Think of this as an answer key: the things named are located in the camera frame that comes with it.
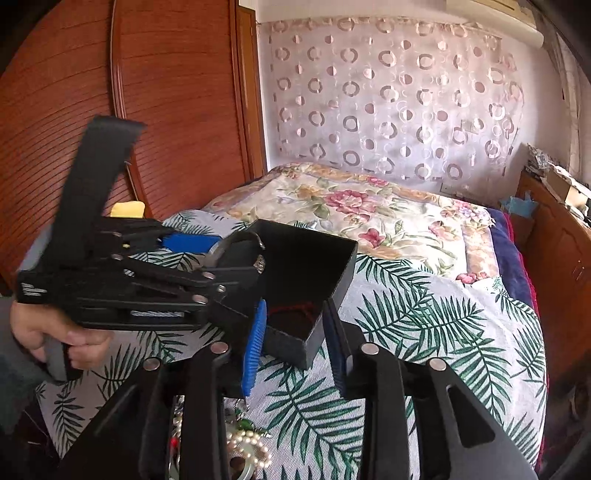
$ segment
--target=floral blanket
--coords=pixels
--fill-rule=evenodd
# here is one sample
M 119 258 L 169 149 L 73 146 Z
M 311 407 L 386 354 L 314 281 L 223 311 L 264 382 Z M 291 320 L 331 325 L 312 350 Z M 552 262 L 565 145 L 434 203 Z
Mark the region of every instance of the floral blanket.
M 181 212 L 166 224 L 187 233 L 221 236 L 244 228 L 238 220 L 198 210 Z M 417 260 L 385 260 L 360 253 L 339 310 L 341 318 L 358 324 L 369 341 L 400 358 L 446 359 L 533 465 L 546 402 L 544 345 L 535 313 L 510 298 L 499 277 L 463 285 L 436 275 L 418 256 Z M 140 258 L 186 271 L 200 260 L 197 255 L 166 249 Z M 209 325 L 195 332 L 117 332 L 100 368 L 63 386 L 41 385 L 37 397 L 59 454 L 67 452 L 97 409 L 144 358 L 187 358 L 221 335 Z M 356 477 L 363 401 L 339 398 L 326 344 L 308 371 L 262 357 L 249 403 L 248 418 L 272 434 L 266 439 L 272 465 L 258 472 L 257 479 Z M 419 478 L 411 402 L 407 419 L 412 473 Z
M 486 208 L 319 164 L 277 167 L 216 198 L 205 211 L 346 236 L 359 241 L 360 252 L 418 260 L 447 278 L 499 274 Z

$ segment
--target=wooden door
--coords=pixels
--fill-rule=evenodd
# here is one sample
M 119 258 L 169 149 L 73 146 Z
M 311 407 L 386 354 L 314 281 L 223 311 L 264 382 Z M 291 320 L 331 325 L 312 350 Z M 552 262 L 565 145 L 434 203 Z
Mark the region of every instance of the wooden door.
M 267 172 L 265 137 L 262 123 L 261 80 L 259 78 L 255 11 L 238 7 L 238 50 L 242 112 L 246 132 L 246 151 L 252 178 Z
M 111 0 L 55 3 L 0 76 L 0 275 L 8 286 L 56 212 L 87 123 L 112 114 Z M 121 175 L 107 211 L 133 199 Z
M 200 208 L 252 180 L 238 68 L 236 0 L 125 0 L 113 63 L 154 217 Z
M 550 378 L 578 368 L 591 352 L 591 268 L 578 270 L 576 276 L 576 294 L 564 305 L 560 321 L 544 331 Z
M 573 234 L 558 228 L 552 255 L 543 262 L 547 280 L 540 282 L 538 289 L 540 321 L 545 332 L 564 324 L 564 314 L 581 289 L 579 280 L 589 268 L 584 258 L 583 249 Z
M 554 246 L 560 236 L 560 229 L 557 228 L 560 221 L 554 211 L 556 200 L 550 192 L 531 177 L 522 175 L 516 195 L 525 198 L 525 192 L 530 192 L 532 199 L 538 202 L 538 208 L 534 212 L 534 227 L 523 256 L 530 277 L 541 280 L 548 273 L 545 261 L 554 256 Z

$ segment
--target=black box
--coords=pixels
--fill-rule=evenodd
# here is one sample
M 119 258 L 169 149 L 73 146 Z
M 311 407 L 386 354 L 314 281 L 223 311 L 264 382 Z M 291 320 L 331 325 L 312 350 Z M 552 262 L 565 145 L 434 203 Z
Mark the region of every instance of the black box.
M 261 275 L 267 301 L 263 352 L 301 369 L 312 366 L 324 341 L 322 302 L 337 309 L 353 280 L 354 240 L 257 220 L 249 228 L 265 244 Z

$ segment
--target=navy blue blanket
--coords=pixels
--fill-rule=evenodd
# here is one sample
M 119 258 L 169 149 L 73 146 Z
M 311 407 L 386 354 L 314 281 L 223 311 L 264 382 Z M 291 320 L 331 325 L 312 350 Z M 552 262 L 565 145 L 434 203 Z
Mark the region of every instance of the navy blue blanket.
M 517 247 L 511 241 L 505 215 L 500 210 L 492 208 L 487 210 L 495 220 L 495 226 L 491 226 L 492 244 L 495 248 L 496 260 L 499 264 L 499 272 L 503 280 L 503 285 L 509 296 L 534 308 L 530 283 L 521 264 L 519 250 L 517 250 Z

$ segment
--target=palm leaf print bedspread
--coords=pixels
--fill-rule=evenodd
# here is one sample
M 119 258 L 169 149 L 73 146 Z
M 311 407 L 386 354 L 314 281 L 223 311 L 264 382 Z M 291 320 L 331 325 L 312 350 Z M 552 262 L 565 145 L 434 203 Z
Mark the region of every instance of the palm leaf print bedspread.
M 228 235 L 245 224 L 198 210 L 166 222 L 185 232 Z M 191 270 L 199 258 L 162 250 L 142 260 Z M 540 324 L 524 303 L 510 298 L 499 277 L 474 285 L 433 274 L 423 263 L 359 254 L 353 283 L 340 308 L 366 338 L 402 359 L 439 356 L 513 438 L 533 465 L 542 437 L 546 401 Z M 64 455 L 104 402 L 137 368 L 157 355 L 186 358 L 222 335 L 195 332 L 118 332 L 104 364 L 66 385 L 37 389 L 51 438 Z M 263 356 L 249 399 L 248 418 L 272 433 L 272 465 L 257 478 L 276 480 L 356 477 L 362 448 L 363 401 L 345 401 L 335 389 L 324 344 L 308 371 Z M 413 406 L 407 403 L 413 477 L 419 477 Z

